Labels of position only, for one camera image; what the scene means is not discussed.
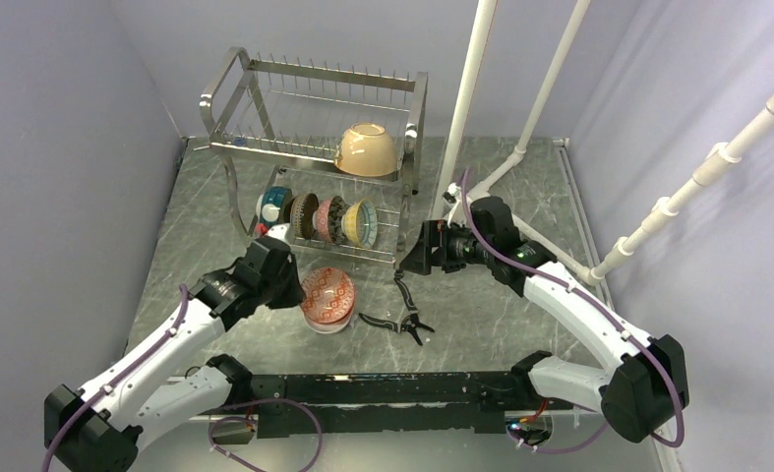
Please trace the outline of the brown floral bowl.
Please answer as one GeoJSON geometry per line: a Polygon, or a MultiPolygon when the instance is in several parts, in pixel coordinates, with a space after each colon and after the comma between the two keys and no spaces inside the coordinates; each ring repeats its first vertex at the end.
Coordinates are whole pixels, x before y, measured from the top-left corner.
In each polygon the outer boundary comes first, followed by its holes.
{"type": "Polygon", "coordinates": [[[341,196],[333,196],[319,203],[313,222],[318,237],[327,243],[342,245],[347,242],[343,230],[342,218],[348,204],[341,196]]]}

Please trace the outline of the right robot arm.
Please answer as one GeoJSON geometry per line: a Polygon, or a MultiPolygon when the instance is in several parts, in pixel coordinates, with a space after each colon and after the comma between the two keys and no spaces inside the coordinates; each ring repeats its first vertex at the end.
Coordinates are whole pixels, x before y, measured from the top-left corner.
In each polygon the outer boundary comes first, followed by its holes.
{"type": "Polygon", "coordinates": [[[422,223],[415,246],[400,261],[406,272],[428,275],[483,266],[500,284],[539,306],[594,356],[595,368],[537,352],[513,368],[511,394],[534,408],[559,399],[601,414],[619,436],[652,437],[669,447],[685,438],[689,404],[685,352],[671,335],[654,337],[580,286],[543,245],[520,236],[509,206],[498,197],[464,207],[466,220],[422,223]]]}

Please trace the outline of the steel dish rack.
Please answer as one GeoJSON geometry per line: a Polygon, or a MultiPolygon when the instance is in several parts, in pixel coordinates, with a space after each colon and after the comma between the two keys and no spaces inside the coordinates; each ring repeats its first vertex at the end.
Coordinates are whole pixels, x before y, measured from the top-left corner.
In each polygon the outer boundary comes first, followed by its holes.
{"type": "Polygon", "coordinates": [[[327,62],[253,58],[243,47],[228,48],[199,107],[208,147],[224,165],[230,217],[241,241],[250,242],[260,218],[242,217],[238,159],[272,165],[269,187],[288,186],[321,198],[339,195],[349,204],[372,199],[379,219],[372,248],[303,238],[295,244],[319,256],[398,266],[412,244],[428,89],[425,72],[401,76],[327,62]],[[398,164],[386,176],[354,176],[333,163],[342,134],[362,122],[383,126],[394,141],[398,164]]]}

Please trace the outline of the beige dark rimmed bowl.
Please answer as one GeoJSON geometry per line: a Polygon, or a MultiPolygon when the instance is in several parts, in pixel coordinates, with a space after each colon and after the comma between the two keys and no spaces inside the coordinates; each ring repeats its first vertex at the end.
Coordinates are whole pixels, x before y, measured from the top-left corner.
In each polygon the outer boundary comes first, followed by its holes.
{"type": "Polygon", "coordinates": [[[311,240],[314,237],[316,229],[313,219],[319,204],[314,193],[302,194],[293,199],[289,216],[291,230],[296,238],[311,240]]]}

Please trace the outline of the red patterned bowl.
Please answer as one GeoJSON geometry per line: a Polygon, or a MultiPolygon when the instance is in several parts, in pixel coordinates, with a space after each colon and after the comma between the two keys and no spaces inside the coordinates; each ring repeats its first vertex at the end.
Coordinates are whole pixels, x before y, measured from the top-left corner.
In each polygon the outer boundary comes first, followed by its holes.
{"type": "Polygon", "coordinates": [[[314,269],[302,280],[302,289],[306,298],[300,309],[310,329],[336,334],[350,324],[356,289],[345,271],[335,267],[314,269]]]}

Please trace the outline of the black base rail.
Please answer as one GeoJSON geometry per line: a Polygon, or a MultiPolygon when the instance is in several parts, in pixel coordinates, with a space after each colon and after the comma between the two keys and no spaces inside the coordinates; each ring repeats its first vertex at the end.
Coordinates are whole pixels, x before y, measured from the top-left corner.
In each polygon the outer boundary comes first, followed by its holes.
{"type": "Polygon", "coordinates": [[[228,399],[211,415],[249,414],[262,439],[326,434],[469,430],[502,434],[508,424],[571,410],[545,400],[509,371],[255,375],[250,399],[228,399]]]}

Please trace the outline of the yellow teal patterned bowl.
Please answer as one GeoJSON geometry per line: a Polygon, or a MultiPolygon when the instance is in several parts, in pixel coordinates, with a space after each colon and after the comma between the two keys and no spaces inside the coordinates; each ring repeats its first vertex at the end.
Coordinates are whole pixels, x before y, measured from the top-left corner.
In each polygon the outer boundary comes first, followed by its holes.
{"type": "Polygon", "coordinates": [[[357,248],[372,249],[378,237],[377,209],[363,199],[350,206],[342,217],[342,229],[348,242],[357,248]]]}

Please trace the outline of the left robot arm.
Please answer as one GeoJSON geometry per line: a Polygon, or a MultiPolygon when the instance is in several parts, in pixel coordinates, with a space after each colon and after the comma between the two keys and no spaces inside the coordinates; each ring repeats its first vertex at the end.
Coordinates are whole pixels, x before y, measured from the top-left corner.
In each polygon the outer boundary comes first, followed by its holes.
{"type": "Polygon", "coordinates": [[[179,383],[168,379],[261,306],[293,308],[305,298],[295,256],[274,232],[180,293],[176,311],[129,354],[78,388],[61,384],[48,394],[41,470],[58,460],[71,471],[126,471],[190,417],[218,407],[244,410],[255,397],[252,374],[230,355],[210,358],[179,383]]]}

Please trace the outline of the teal white bowl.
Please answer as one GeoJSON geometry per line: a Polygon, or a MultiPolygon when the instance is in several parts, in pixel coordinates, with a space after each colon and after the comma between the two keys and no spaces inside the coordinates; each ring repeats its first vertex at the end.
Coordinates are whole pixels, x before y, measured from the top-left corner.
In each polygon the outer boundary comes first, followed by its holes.
{"type": "Polygon", "coordinates": [[[273,204],[278,207],[284,207],[285,221],[290,222],[289,214],[290,214],[292,202],[293,202],[293,193],[290,188],[284,187],[284,186],[270,187],[268,190],[266,190],[263,193],[263,195],[259,198],[257,203],[257,217],[259,219],[259,222],[262,222],[265,220],[264,217],[260,216],[262,206],[264,206],[265,204],[273,204]]]}

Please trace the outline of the white pipe frame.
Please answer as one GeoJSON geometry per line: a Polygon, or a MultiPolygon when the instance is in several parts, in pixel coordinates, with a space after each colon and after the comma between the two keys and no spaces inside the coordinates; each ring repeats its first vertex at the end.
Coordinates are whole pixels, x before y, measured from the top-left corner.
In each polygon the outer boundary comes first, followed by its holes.
{"type": "MultiPolygon", "coordinates": [[[[594,1],[536,134],[566,138],[600,254],[774,92],[774,1],[594,1]]],[[[774,274],[774,126],[613,284],[774,274]]]]}

